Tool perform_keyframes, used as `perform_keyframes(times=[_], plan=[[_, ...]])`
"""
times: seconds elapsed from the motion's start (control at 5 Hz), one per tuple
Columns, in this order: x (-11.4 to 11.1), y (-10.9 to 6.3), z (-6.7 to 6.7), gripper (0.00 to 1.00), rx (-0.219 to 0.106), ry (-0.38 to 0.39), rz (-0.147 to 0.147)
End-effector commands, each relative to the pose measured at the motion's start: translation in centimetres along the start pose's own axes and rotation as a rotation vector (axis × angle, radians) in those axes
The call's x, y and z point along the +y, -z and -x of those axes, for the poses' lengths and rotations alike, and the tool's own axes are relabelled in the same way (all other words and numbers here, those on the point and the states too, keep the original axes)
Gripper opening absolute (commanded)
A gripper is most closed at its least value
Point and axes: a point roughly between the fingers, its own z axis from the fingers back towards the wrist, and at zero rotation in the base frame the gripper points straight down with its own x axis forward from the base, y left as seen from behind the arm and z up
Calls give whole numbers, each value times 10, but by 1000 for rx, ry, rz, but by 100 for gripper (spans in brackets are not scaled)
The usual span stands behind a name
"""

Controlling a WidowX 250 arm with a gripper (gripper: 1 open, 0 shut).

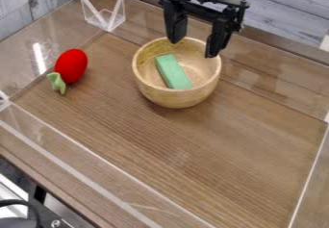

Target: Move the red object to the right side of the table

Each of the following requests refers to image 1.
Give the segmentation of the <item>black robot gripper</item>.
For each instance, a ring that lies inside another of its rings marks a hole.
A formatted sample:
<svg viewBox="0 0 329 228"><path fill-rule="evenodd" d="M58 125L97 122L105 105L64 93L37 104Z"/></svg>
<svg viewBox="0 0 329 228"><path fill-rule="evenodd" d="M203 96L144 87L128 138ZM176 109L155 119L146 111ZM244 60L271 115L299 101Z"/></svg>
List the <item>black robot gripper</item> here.
<svg viewBox="0 0 329 228"><path fill-rule="evenodd" d="M213 58L225 48L232 32L239 32L244 13L248 8L245 0L159 0L163 7L167 39L176 44L185 36L187 15L212 23L207 37L205 58Z"/></svg>

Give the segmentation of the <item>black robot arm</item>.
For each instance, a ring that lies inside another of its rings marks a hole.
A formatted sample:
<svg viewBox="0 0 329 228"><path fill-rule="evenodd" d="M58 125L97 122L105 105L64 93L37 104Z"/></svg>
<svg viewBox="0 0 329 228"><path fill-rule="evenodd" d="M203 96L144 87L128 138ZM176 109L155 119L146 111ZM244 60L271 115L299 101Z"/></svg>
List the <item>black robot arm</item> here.
<svg viewBox="0 0 329 228"><path fill-rule="evenodd" d="M163 8L167 39L173 44L185 37L189 14L212 23L204 57L213 58L225 48L232 33L243 28L248 2L245 0L159 0L159 4Z"/></svg>

